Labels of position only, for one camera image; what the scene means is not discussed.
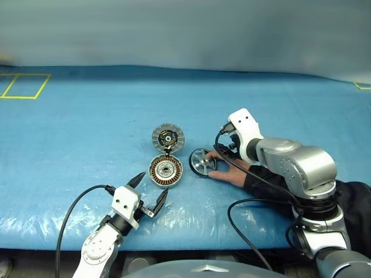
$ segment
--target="black sleeve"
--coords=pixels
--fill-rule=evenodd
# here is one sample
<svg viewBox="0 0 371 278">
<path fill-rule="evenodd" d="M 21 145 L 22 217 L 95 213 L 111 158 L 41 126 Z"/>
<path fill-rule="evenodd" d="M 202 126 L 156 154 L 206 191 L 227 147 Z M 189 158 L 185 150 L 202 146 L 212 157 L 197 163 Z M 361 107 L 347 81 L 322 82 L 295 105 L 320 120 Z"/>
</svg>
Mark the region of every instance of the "black sleeve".
<svg viewBox="0 0 371 278">
<path fill-rule="evenodd" d="M 263 166 L 251 166 L 249 171 L 274 185 L 287 189 L 282 176 L 270 172 Z M 246 176 L 243 188 L 256 198 L 285 200 L 280 193 L 251 175 Z M 344 212 L 345 226 L 352 250 L 371 257 L 371 188 L 361 182 L 336 181 L 336 191 L 340 194 L 338 202 Z M 292 217 L 291 208 L 274 206 L 274 209 Z"/>
</svg>

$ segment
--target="human hand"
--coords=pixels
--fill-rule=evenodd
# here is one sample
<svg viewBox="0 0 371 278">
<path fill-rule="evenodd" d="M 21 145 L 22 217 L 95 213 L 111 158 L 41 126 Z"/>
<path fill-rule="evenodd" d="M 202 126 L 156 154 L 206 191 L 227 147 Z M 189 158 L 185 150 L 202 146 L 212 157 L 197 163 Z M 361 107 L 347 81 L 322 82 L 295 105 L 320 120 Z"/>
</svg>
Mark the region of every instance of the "human hand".
<svg viewBox="0 0 371 278">
<path fill-rule="evenodd" d="M 210 152 L 208 152 L 206 154 L 206 158 L 217 158 L 217 159 L 224 160 L 219 155 L 219 153 L 217 153 L 217 151 L 210 151 Z M 240 166 L 242 166 L 243 168 L 247 169 L 247 170 L 251 166 L 247 162 L 244 162 L 243 160 L 240 160 L 240 159 L 236 159 L 234 161 L 237 164 L 239 164 Z M 228 162 L 227 162 L 227 164 L 229 166 L 228 172 L 211 171 L 209 173 L 209 177 L 210 178 L 214 178 L 216 180 L 220 180 L 220 181 L 227 181 L 227 182 L 230 182 L 231 184 L 233 184 L 235 186 L 238 186 L 238 187 L 241 187 L 242 188 L 243 185 L 244 185 L 244 183 L 245 183 L 246 173 L 244 173 L 239 168 L 233 166 L 232 164 L 230 164 Z"/>
</svg>

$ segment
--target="pulley wheel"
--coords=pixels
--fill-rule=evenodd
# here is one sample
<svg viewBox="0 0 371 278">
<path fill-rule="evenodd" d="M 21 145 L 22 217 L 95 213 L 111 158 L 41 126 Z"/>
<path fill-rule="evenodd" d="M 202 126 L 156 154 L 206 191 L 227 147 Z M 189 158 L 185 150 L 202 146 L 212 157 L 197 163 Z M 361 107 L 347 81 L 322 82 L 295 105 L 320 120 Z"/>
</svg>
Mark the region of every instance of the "pulley wheel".
<svg viewBox="0 0 371 278">
<path fill-rule="evenodd" d="M 183 166 L 178 158 L 170 155 L 160 155 L 150 163 L 148 169 L 150 178 L 161 188 L 174 186 L 183 173 Z"/>
<path fill-rule="evenodd" d="M 190 168 L 201 177 L 208 177 L 211 171 L 216 171 L 217 162 L 215 158 L 206 158 L 207 149 L 195 149 L 190 155 Z"/>
<path fill-rule="evenodd" d="M 157 150 L 165 152 L 166 148 L 171 147 L 171 152 L 182 149 L 184 145 L 183 131 L 172 123 L 164 123 L 152 132 L 152 142 Z"/>
</svg>

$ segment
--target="white backdrop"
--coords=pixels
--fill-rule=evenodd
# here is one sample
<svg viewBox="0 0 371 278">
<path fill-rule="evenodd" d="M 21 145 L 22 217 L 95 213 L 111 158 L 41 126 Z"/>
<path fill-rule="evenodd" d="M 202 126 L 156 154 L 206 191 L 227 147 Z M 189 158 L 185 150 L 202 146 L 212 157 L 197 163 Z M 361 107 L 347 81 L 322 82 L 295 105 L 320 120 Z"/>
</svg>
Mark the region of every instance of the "white backdrop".
<svg viewBox="0 0 371 278">
<path fill-rule="evenodd" d="M 371 83 L 371 0 L 0 0 L 0 63 L 296 72 Z"/>
</svg>

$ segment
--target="cable connector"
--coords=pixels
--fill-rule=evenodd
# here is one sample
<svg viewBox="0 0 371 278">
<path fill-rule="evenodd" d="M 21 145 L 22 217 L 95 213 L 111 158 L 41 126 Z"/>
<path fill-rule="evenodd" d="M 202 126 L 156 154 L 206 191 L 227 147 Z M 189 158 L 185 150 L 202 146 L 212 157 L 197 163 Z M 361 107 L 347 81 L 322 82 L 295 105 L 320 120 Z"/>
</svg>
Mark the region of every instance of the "cable connector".
<svg viewBox="0 0 371 278">
<path fill-rule="evenodd" d="M 229 123 L 227 123 L 226 125 L 224 125 L 220 128 L 220 133 L 221 134 L 231 133 L 235 130 L 236 130 L 236 128 L 234 127 L 234 125 L 231 122 L 229 122 Z"/>
<path fill-rule="evenodd" d="M 114 194 L 115 194 L 115 190 L 116 190 L 116 187 L 110 185 L 110 184 L 107 184 L 104 189 L 113 197 Z"/>
</svg>

